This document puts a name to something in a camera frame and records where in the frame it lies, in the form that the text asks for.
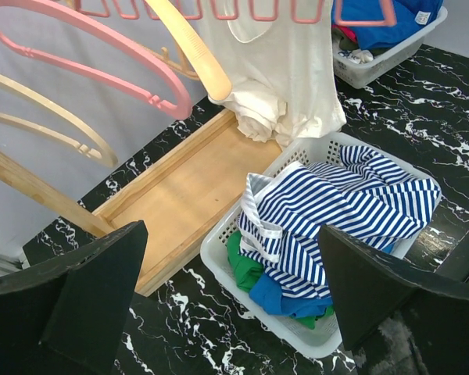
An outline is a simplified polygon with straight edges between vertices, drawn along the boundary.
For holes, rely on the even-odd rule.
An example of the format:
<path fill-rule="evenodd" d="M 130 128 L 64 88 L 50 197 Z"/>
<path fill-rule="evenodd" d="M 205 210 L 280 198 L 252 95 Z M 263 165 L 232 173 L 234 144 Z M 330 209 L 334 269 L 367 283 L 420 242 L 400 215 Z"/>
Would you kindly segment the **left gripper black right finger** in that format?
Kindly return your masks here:
<path fill-rule="evenodd" d="M 318 235 L 345 349 L 359 346 L 374 329 L 414 292 L 390 265 L 401 260 L 331 227 Z"/>

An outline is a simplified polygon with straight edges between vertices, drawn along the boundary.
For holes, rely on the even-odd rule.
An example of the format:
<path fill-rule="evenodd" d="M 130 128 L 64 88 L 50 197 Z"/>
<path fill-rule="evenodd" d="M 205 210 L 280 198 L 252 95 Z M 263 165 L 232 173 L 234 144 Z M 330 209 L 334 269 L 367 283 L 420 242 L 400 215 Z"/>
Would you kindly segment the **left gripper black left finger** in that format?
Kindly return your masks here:
<path fill-rule="evenodd" d="M 147 240 L 139 220 L 75 251 L 81 260 L 66 274 L 41 344 L 79 373 L 110 373 Z"/>

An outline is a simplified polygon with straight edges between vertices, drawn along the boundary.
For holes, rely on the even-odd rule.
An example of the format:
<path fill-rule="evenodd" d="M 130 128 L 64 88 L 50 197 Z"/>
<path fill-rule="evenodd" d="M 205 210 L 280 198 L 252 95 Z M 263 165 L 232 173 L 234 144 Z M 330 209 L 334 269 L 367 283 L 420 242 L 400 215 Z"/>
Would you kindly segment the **blue white striped tank top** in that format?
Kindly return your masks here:
<path fill-rule="evenodd" d="M 292 162 L 276 177 L 250 173 L 241 199 L 240 253 L 263 265 L 288 298 L 328 298 L 318 234 L 333 226 L 377 250 L 413 237 L 441 197 L 370 147 L 339 149 L 341 162 Z"/>

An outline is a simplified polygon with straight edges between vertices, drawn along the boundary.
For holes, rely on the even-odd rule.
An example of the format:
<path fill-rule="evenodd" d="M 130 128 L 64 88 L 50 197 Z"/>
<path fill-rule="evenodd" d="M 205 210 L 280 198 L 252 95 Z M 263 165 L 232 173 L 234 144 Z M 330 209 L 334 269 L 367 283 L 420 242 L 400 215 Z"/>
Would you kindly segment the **green tank top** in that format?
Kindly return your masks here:
<path fill-rule="evenodd" d="M 265 313 L 290 317 L 312 330 L 319 319 L 335 312 L 328 299 L 285 297 L 281 285 L 264 273 L 261 263 L 240 254 L 241 239 L 239 231 L 227 239 L 227 259 L 237 287 L 247 292 Z"/>

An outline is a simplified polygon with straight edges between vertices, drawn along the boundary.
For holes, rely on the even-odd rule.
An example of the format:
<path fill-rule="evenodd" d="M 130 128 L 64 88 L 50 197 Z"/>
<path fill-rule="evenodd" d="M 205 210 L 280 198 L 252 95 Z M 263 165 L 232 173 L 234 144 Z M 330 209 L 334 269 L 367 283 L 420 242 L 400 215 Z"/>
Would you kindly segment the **beige wooden hanger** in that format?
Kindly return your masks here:
<path fill-rule="evenodd" d="M 20 98 L 46 117 L 22 117 L 18 112 L 0 112 L 0 124 L 54 141 L 103 166 L 114 167 L 118 157 L 92 127 L 69 110 L 31 88 L 0 74 L 0 91 Z"/>

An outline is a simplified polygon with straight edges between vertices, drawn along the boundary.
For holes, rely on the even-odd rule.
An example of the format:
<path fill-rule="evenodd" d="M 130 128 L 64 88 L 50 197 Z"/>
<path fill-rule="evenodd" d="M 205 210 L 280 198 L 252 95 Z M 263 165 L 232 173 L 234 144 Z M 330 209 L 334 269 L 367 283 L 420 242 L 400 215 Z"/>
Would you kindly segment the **pink striped-top hanger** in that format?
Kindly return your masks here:
<path fill-rule="evenodd" d="M 72 7 L 75 11 L 84 14 L 86 16 L 97 16 L 102 18 L 108 18 L 111 16 L 109 6 L 106 1 L 101 1 L 104 12 L 92 12 L 82 8 L 82 1 L 67 1 L 68 6 Z M 203 5 L 200 1 L 196 1 L 196 10 L 195 14 L 185 14 L 183 12 L 183 7 L 180 1 L 173 1 L 173 5 L 179 10 L 181 15 L 187 20 L 200 20 L 206 14 L 206 11 L 203 9 Z M 130 1 L 131 8 L 134 11 L 133 13 L 123 13 L 120 3 L 118 1 L 113 1 L 113 5 L 119 14 L 119 16 L 125 20 L 137 20 L 140 18 L 140 12 L 138 10 L 137 2 L 134 0 Z M 274 22 L 280 15 L 279 11 L 279 1 L 273 1 L 273 5 L 270 6 L 272 11 L 270 16 L 258 16 L 256 14 L 256 3 L 254 1 L 246 1 L 248 6 L 249 16 L 252 20 L 256 22 Z M 300 24 L 313 24 L 320 22 L 324 14 L 324 1 L 318 1 L 315 6 L 316 12 L 314 18 L 299 18 L 297 17 L 297 2 L 290 1 L 289 15 L 290 19 L 294 23 Z M 343 20 L 341 18 L 343 1 L 337 1 L 335 6 L 335 20 L 337 24 L 344 27 L 393 27 L 397 23 L 396 13 L 392 1 L 380 1 L 381 12 L 384 17 L 383 20 Z M 227 5 L 227 9 L 231 10 L 231 13 L 221 13 L 219 12 L 220 7 L 217 6 L 216 1 L 209 1 L 208 6 L 217 20 L 221 21 L 234 21 L 240 16 L 240 3 L 239 1 L 232 1 L 231 5 Z"/>

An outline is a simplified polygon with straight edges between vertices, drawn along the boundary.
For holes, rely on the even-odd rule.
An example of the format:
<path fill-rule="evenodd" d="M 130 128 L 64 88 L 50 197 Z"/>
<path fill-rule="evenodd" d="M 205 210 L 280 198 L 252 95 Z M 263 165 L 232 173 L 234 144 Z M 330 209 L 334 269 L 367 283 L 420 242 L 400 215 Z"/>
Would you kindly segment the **cream wooden hanger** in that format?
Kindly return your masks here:
<path fill-rule="evenodd" d="M 214 101 L 223 101 L 232 85 L 212 52 L 179 10 L 167 0 L 146 0 L 177 42 Z"/>

